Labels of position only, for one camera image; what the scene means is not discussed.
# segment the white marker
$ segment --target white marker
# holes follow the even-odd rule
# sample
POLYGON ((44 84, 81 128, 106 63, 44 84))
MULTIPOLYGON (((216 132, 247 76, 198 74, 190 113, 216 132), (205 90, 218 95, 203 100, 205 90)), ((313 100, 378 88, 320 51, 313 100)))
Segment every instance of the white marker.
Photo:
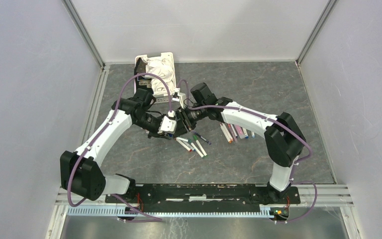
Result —
POLYGON ((189 143, 190 141, 186 138, 181 138, 181 137, 176 137, 176 139, 179 139, 180 141, 184 141, 184 142, 187 142, 189 143))
POLYGON ((231 143, 232 141, 231 141, 231 138, 228 136, 228 134, 225 132, 225 129, 223 128, 223 125, 222 124, 220 124, 220 129, 222 130, 222 132, 223 132, 223 135, 225 136, 225 138, 226 138, 226 140, 229 142, 229 143, 231 143))
POLYGON ((200 147, 201 149, 201 152, 203 153, 203 155, 206 157, 207 156, 207 153, 205 152, 203 146, 201 145, 201 143, 198 141, 197 139, 197 136, 193 135, 194 136, 194 141, 197 143, 197 145, 200 147))
POLYGON ((236 131, 235 131, 235 127, 234 127, 234 125, 231 125, 231 126, 232 126, 233 134, 235 135, 235 138, 238 138, 238 134, 237 134, 236 131))
POLYGON ((197 148, 197 146, 194 143, 191 143, 191 146, 195 148, 195 151, 200 155, 200 157, 204 157, 204 154, 200 152, 200 150, 197 148))
POLYGON ((230 133, 232 139, 235 141, 235 143, 238 143, 238 138, 235 138, 235 137, 234 137, 233 130, 232 130, 232 126, 231 126, 230 123, 228 124, 228 128, 229 128, 229 133, 230 133))
POLYGON ((244 136, 245 136, 245 138, 248 138, 247 130, 246 130, 245 128, 242 128, 242 131, 244 132, 244 136))
POLYGON ((187 143, 187 142, 183 142, 186 146, 188 146, 188 148, 190 148, 192 151, 195 151, 195 148, 191 146, 191 144, 187 143))
POLYGON ((182 147, 184 147, 188 152, 192 152, 192 149, 188 148, 188 146, 186 146, 182 141, 180 140, 177 140, 177 142, 182 145, 182 147))
POLYGON ((230 132, 229 132, 229 130, 228 130, 228 126, 226 126, 224 123, 221 123, 220 124, 222 127, 223 127, 223 129, 225 130, 225 133, 226 133, 226 135, 228 136, 228 138, 229 138, 229 141, 233 141, 233 137, 232 137, 232 135, 230 134, 230 132))

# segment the white wall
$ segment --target white wall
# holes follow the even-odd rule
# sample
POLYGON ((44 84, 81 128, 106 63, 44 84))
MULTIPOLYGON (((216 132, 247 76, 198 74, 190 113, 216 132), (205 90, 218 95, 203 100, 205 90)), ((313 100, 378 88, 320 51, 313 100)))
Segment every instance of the white wall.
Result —
POLYGON ((302 75, 365 237, 382 239, 382 1, 339 1, 302 75))
POLYGON ((62 1, 0 0, 0 239, 44 238, 98 72, 62 1))
POLYGON ((295 60, 327 0, 73 0, 106 62, 295 60))

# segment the aluminum frame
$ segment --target aluminum frame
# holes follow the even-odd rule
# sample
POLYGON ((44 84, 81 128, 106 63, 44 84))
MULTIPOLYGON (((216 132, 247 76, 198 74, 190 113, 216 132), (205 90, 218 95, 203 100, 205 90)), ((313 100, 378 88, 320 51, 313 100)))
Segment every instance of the aluminum frame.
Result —
POLYGON ((93 102, 89 110, 89 117, 87 119, 84 135, 83 135, 83 138, 81 139, 81 142, 79 142, 78 145, 81 145, 84 142, 86 142, 86 140, 89 139, 95 131, 98 111, 100 109, 101 100, 103 98, 104 88, 106 87, 106 81, 107 81, 107 76, 109 75, 109 69, 110 69, 110 65, 106 65, 103 71, 99 75, 97 86, 95 88, 95 96, 93 98, 93 102))
POLYGON ((65 7, 67 8, 68 13, 70 14, 72 20, 74 21, 75 26, 77 27, 78 31, 80 32, 81 36, 83 37, 84 41, 86 42, 87 46, 89 47, 90 51, 92 52, 93 57, 95 58, 96 62, 100 65, 100 67, 104 67, 105 63, 100 56, 99 51, 96 48, 96 45, 93 43, 92 38, 90 37, 89 33, 87 32, 86 27, 84 26, 83 21, 80 18, 80 15, 78 14, 77 10, 75 9, 74 4, 71 0, 62 0, 65 7))
MULTIPOLYGON (((256 185, 259 187, 264 187, 265 185, 259 184, 256 185)), ((339 207, 342 212, 342 216, 344 219, 345 227, 350 239, 360 239, 361 234, 356 224, 356 212, 354 208, 354 204, 349 193, 349 189, 346 185, 339 184, 318 184, 317 186, 317 203, 315 207, 339 207)), ((314 187, 312 185, 297 185, 301 203, 296 205, 291 205, 291 207, 310 207, 314 200, 314 187)), ((100 196, 95 201, 85 200, 82 203, 86 209, 95 209, 95 216, 106 216, 102 210, 110 209, 111 207, 116 207, 118 209, 123 209, 126 207, 125 204, 108 204, 105 203, 106 195, 100 196)), ((78 201, 82 197, 73 194, 73 201, 78 201)), ((275 207, 283 207, 285 205, 275 205, 275 207)), ((70 206, 67 200, 67 191, 65 189, 60 189, 58 196, 56 198, 53 214, 51 221, 49 223, 48 232, 46 234, 46 239, 58 239, 61 236, 62 228, 64 227, 65 218, 69 215, 70 206)), ((261 209, 268 208, 265 205, 260 205, 261 209)), ((164 217, 213 217, 213 215, 208 214, 199 214, 195 213, 183 213, 181 215, 177 214, 165 214, 162 215, 164 217)), ((266 217, 264 214, 254 215, 254 214, 218 214, 217 217, 266 217)))
POLYGON ((301 64, 301 62, 304 60, 305 56, 307 55, 307 52, 310 50, 312 44, 317 38, 320 30, 322 29, 324 23, 329 17, 329 14, 333 10, 337 1, 338 0, 329 0, 329 2, 327 2, 326 7, 324 8, 323 12, 320 15, 320 18, 317 20, 317 23, 314 26, 314 29, 312 30, 310 36, 308 37, 307 42, 305 43, 304 47, 301 50, 301 53, 298 55, 298 58, 296 59, 297 65, 301 64))

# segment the white cloth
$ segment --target white cloth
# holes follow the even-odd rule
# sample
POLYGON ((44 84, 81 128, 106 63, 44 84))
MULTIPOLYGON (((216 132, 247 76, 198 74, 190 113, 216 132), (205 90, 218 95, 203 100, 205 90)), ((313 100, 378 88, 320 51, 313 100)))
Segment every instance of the white cloth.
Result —
MULTIPOLYGON (((142 60, 147 63, 146 72, 152 73, 164 80, 169 87, 171 94, 174 93, 175 84, 174 84, 174 70, 172 68, 173 63, 170 58, 162 58, 161 56, 157 57, 142 57, 142 60)), ((160 80, 153 78, 151 76, 145 76, 145 78, 151 78, 151 85, 154 92, 154 95, 163 95, 167 94, 166 88, 160 80)))

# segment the pink marker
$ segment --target pink marker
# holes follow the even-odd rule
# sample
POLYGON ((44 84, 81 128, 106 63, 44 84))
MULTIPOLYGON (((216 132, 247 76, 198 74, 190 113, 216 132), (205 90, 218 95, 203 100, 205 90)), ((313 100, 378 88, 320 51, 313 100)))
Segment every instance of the pink marker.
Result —
POLYGON ((242 131, 241 127, 234 125, 236 131, 238 132, 239 138, 245 138, 244 132, 242 131))

